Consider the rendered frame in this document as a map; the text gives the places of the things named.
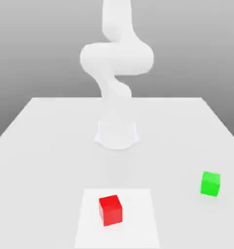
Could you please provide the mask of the small green cube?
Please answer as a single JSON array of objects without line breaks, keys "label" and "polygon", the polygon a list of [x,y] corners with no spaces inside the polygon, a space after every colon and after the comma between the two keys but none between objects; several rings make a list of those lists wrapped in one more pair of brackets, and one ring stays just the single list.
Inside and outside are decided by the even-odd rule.
[{"label": "small green cube", "polygon": [[220,174],[203,171],[200,193],[217,197],[220,189]]}]

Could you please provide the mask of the small red cube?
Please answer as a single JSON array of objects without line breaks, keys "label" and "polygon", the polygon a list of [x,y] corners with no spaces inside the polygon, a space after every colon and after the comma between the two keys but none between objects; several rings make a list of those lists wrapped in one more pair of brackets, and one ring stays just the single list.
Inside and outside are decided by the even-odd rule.
[{"label": "small red cube", "polygon": [[100,198],[99,213],[104,226],[121,223],[123,221],[123,208],[118,196]]}]

